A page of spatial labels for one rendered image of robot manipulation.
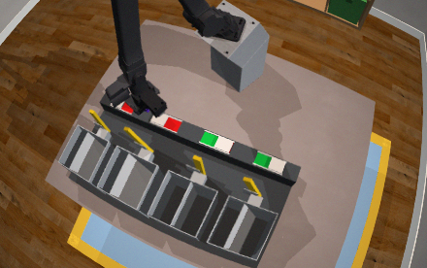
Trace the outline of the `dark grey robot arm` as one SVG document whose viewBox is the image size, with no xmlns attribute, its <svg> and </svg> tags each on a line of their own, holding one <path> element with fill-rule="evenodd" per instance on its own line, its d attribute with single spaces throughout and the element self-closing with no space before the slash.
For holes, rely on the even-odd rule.
<svg viewBox="0 0 427 268">
<path fill-rule="evenodd" d="M 147 64 L 141 44 L 138 0 L 111 2 L 118 44 L 118 65 L 123 74 L 105 91 L 115 108 L 130 97 L 130 91 L 140 94 L 148 88 L 141 95 L 131 93 L 133 101 L 140 109 L 146 106 L 155 117 L 161 117 L 168 108 L 166 102 L 155 93 L 154 86 L 146 81 Z M 206 0 L 179 2 L 183 7 L 182 15 L 202 37 L 213 36 L 233 42 L 240 41 L 246 24 L 243 17 L 232 16 L 214 6 L 210 7 Z"/>
</svg>

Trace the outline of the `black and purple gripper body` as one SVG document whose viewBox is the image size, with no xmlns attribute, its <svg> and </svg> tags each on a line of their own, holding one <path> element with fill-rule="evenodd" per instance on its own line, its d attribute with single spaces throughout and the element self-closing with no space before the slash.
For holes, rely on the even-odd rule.
<svg viewBox="0 0 427 268">
<path fill-rule="evenodd" d="M 153 84 L 152 84 L 153 85 Z M 154 85 L 153 85 L 154 86 Z M 147 88 L 148 89 L 148 88 Z M 146 89 L 146 90 L 147 90 Z M 160 91 L 159 91 L 159 89 L 157 88 L 157 87 L 155 87 L 154 86 L 154 89 L 155 89 L 155 92 L 156 92 L 156 94 L 160 94 Z M 145 90 L 145 91 L 146 91 Z M 144 92 L 145 92 L 144 91 Z M 143 93 L 144 93 L 143 92 Z M 132 92 L 131 92 L 132 93 Z M 132 93 L 132 94 L 134 94 L 134 95 L 141 95 L 141 94 L 143 94 L 143 93 L 140 93 L 140 94 L 134 94 L 134 93 Z M 147 109 L 147 107 L 146 106 L 144 106 L 142 109 L 140 109 L 135 103 L 134 103 L 134 101 L 133 101 L 133 98 L 132 98 L 132 96 L 130 95 L 130 98 L 128 98 L 127 100 L 125 100 L 125 103 L 135 112 L 135 114 L 137 114 L 138 116 L 145 110 L 145 109 Z"/>
</svg>

